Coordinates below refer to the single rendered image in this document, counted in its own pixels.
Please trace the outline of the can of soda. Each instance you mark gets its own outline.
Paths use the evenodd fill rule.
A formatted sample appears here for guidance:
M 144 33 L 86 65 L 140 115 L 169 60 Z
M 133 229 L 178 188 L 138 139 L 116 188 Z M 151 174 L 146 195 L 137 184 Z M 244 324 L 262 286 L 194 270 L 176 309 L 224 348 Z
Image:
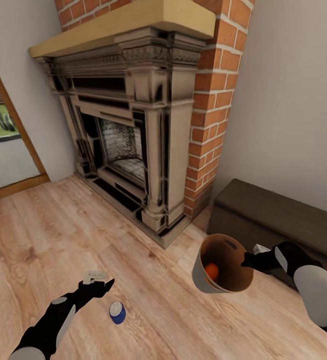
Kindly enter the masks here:
M 208 262 L 204 267 L 204 270 L 213 282 L 219 275 L 219 267 L 214 262 Z
M 126 316 L 126 311 L 121 301 L 113 301 L 109 308 L 109 314 L 115 324 L 121 324 Z

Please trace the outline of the trash can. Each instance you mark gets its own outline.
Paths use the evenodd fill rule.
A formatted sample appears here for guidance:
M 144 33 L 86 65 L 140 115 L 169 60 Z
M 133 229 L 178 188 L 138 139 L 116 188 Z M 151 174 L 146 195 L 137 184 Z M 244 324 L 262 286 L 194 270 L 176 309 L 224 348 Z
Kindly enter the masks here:
M 223 240 L 232 242 L 237 249 Z M 206 294 L 241 293 L 247 290 L 254 279 L 254 268 L 241 266 L 246 252 L 234 238 L 224 234 L 210 234 L 202 241 L 192 270 L 195 286 Z M 209 262 L 219 267 L 219 275 L 215 281 L 212 281 L 204 270 Z

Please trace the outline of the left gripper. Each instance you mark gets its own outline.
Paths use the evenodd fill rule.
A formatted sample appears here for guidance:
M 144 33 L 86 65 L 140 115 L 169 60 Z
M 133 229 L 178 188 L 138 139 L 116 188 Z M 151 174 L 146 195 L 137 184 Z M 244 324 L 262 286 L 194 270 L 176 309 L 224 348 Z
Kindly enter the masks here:
M 85 294 L 85 305 L 92 298 L 102 298 L 106 294 L 106 292 L 109 292 L 114 282 L 114 278 L 106 283 L 104 281 L 94 281 L 94 283 L 90 284 L 83 284 L 83 281 L 79 282 L 78 290 L 82 291 Z

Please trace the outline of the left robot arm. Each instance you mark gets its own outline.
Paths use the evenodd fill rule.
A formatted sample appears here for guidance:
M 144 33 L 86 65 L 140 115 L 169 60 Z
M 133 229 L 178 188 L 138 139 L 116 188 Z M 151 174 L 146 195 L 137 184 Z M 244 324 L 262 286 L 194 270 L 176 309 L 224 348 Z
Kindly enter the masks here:
M 60 346 L 75 314 L 92 298 L 102 298 L 109 292 L 115 279 L 108 282 L 105 271 L 86 271 L 78 290 L 66 293 L 50 303 L 45 315 L 32 327 L 28 327 L 19 345 L 7 360 L 50 360 Z

